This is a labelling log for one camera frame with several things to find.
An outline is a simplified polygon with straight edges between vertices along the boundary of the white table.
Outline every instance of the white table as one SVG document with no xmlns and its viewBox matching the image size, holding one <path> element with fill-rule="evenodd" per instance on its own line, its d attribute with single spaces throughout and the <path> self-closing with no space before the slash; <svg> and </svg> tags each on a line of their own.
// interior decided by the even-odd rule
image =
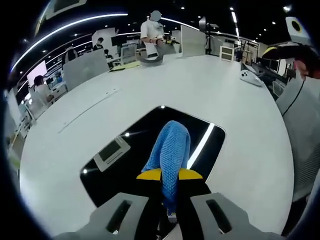
<svg viewBox="0 0 320 240">
<path fill-rule="evenodd" d="M 238 62 L 208 55 L 174 58 L 165 56 L 157 67 L 101 74 L 64 95 L 30 129 L 20 188 L 49 234 L 76 231 L 89 221 L 96 207 L 81 183 L 80 169 L 160 105 L 225 130 L 209 188 L 244 209 L 258 229 L 282 232 L 292 202 L 294 166 L 287 130 L 269 91 L 239 80 Z M 115 88 L 119 91 L 112 97 L 63 129 Z"/>
</svg>

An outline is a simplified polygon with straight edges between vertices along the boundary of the black cable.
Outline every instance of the black cable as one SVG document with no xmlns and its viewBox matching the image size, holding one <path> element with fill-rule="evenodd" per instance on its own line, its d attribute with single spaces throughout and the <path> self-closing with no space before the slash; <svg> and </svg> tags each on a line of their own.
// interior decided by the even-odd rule
<svg viewBox="0 0 320 240">
<path fill-rule="evenodd" d="M 293 102 L 289 105 L 289 107 L 284 111 L 284 113 L 282 114 L 282 117 L 288 112 L 288 110 L 291 108 L 292 104 L 294 104 L 294 102 L 296 101 L 297 97 L 299 96 L 299 94 L 300 94 L 300 92 L 301 92 L 301 89 L 303 88 L 303 86 L 304 86 L 304 84 L 305 84 L 305 81 L 306 81 L 306 80 L 303 81 L 303 83 L 302 83 L 302 85 L 301 85 L 301 87 L 300 87 L 300 90 L 299 90 L 298 94 L 295 96 Z"/>
</svg>

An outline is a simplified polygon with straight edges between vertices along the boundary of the ceiling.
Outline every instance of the ceiling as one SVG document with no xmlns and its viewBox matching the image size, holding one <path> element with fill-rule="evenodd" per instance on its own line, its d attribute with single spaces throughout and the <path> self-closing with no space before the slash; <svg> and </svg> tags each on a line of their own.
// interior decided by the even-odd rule
<svg viewBox="0 0 320 240">
<path fill-rule="evenodd" d="M 95 19 L 81 24 L 77 24 L 65 29 L 56 35 L 50 37 L 35 49 L 33 49 L 15 68 L 11 75 L 11 85 L 17 84 L 21 78 L 20 72 L 27 71 L 39 59 L 54 50 L 58 46 L 74 39 L 74 45 L 79 45 L 91 40 L 90 37 L 82 37 L 87 34 L 93 34 L 96 30 L 109 27 L 119 29 L 119 33 L 139 32 L 140 25 L 146 20 L 147 15 L 153 10 L 159 10 L 165 18 L 177 20 L 188 25 L 199 27 L 198 16 L 206 16 L 208 22 L 217 24 L 222 33 L 236 34 L 235 23 L 232 18 L 230 7 L 234 8 L 237 17 L 237 26 L 239 35 L 267 45 L 286 42 L 290 40 L 287 32 L 283 6 L 290 4 L 290 1 L 278 0 L 273 3 L 252 1 L 208 1 L 208 0 L 139 0 L 139 1 L 101 1 L 87 0 L 85 5 L 72 8 L 60 13 L 49 20 L 44 21 L 38 34 L 35 36 L 36 21 L 47 6 L 49 1 L 33 0 L 21 1 L 14 13 L 22 21 L 19 27 L 9 29 L 10 36 L 13 38 L 13 44 L 8 47 L 11 50 L 11 60 L 13 63 L 25 52 L 33 43 L 53 30 L 64 26 L 76 20 L 93 17 L 103 14 L 128 13 L 128 16 L 109 17 Z M 179 24 L 164 21 L 164 31 L 169 32 L 179 28 Z"/>
</svg>

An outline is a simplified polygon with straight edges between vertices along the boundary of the small white device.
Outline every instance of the small white device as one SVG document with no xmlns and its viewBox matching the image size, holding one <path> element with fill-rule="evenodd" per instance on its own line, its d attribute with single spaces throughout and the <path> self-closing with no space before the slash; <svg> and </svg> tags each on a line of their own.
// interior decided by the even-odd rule
<svg viewBox="0 0 320 240">
<path fill-rule="evenodd" d="M 93 159 L 99 170 L 103 172 L 128 152 L 130 148 L 130 145 L 121 136 L 118 136 L 96 154 Z"/>
<path fill-rule="evenodd" d="M 240 79 L 247 83 L 256 85 L 258 87 L 262 87 L 262 81 L 258 78 L 253 72 L 249 70 L 242 70 L 240 72 Z"/>
</svg>

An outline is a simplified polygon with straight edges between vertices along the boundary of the white shirt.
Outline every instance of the white shirt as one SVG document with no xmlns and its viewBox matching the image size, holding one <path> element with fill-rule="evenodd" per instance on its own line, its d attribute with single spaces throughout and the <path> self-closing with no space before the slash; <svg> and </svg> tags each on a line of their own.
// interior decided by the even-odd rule
<svg viewBox="0 0 320 240">
<path fill-rule="evenodd" d="M 159 38 L 163 39 L 164 37 L 164 26 L 157 22 L 157 21 L 151 21 L 147 19 L 144 23 L 141 25 L 141 36 L 140 38 Z M 151 54 L 157 54 L 158 51 L 153 43 L 145 42 L 145 49 L 146 53 L 148 55 Z"/>
<path fill-rule="evenodd" d="M 47 97 L 51 94 L 48 85 L 42 84 L 40 86 L 35 86 L 34 90 L 38 93 L 44 104 L 47 104 Z"/>
</svg>

